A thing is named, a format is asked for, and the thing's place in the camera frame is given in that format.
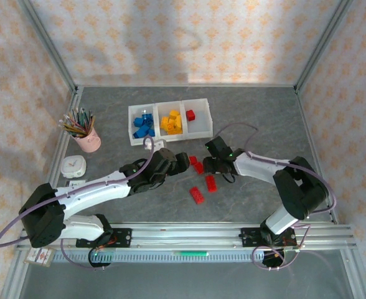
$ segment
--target orange floral wallpaper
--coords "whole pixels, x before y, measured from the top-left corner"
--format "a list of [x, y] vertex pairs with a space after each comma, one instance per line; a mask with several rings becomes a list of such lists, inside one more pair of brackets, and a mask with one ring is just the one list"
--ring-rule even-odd
[[355, 0], [301, 94], [322, 168], [366, 266], [366, 0]]
[[[0, 0], [0, 230], [45, 181], [67, 93], [17, 1]], [[12, 247], [0, 249], [0, 294], [12, 255]]]
[[339, 0], [32, 0], [78, 85], [294, 85]]

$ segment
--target white storage tray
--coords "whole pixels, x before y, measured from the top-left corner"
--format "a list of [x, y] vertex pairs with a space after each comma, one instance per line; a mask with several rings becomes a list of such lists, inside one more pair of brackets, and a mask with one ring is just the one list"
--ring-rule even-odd
[[[171, 110], [177, 110], [182, 117], [183, 134], [168, 135], [166, 131], [160, 129], [159, 122], [163, 116], [169, 116]], [[195, 120], [187, 121], [186, 111], [193, 110]], [[196, 100], [184, 100], [176, 102], [165, 102], [148, 105], [135, 105], [128, 108], [128, 133], [131, 145], [142, 145], [144, 138], [134, 138], [133, 133], [138, 130], [133, 125], [136, 117], [142, 114], [152, 113], [154, 118], [154, 140], [164, 139], [168, 142], [188, 140], [196, 138], [211, 138], [214, 135], [212, 117], [210, 115], [209, 104], [206, 98]]]

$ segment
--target pink cup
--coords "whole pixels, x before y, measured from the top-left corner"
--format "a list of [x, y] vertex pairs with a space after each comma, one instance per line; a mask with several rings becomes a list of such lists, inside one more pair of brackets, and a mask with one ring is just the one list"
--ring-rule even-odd
[[101, 145], [101, 139], [100, 137], [97, 135], [95, 129], [91, 129], [91, 132], [89, 133], [88, 136], [84, 137], [84, 138], [74, 138], [77, 141], [77, 143], [79, 144], [79, 146], [81, 147], [81, 149], [86, 152], [86, 153], [92, 153], [96, 150], [98, 150], [98, 148]]

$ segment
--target red block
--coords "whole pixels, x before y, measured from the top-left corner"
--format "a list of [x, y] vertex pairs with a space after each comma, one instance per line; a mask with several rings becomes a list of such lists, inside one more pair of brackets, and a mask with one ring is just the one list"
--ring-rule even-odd
[[188, 121], [195, 120], [195, 114], [194, 114], [193, 110], [186, 111], [185, 115], [186, 115]]
[[206, 176], [205, 180], [207, 182], [208, 192], [218, 191], [214, 176]]
[[191, 188], [190, 194], [194, 198], [196, 204], [202, 204], [205, 201], [202, 193], [198, 190], [197, 187]]
[[204, 173], [204, 166], [202, 165], [201, 162], [197, 162], [194, 165], [195, 170], [197, 171], [198, 174], [203, 174]]
[[196, 156], [189, 156], [189, 159], [190, 159], [190, 165], [195, 165], [198, 162]]

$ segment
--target small alarm clock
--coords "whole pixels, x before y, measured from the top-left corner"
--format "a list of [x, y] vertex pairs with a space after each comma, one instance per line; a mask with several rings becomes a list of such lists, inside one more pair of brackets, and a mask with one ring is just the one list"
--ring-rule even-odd
[[85, 174], [86, 161], [83, 156], [69, 156], [64, 158], [61, 173], [67, 179], [80, 178]]

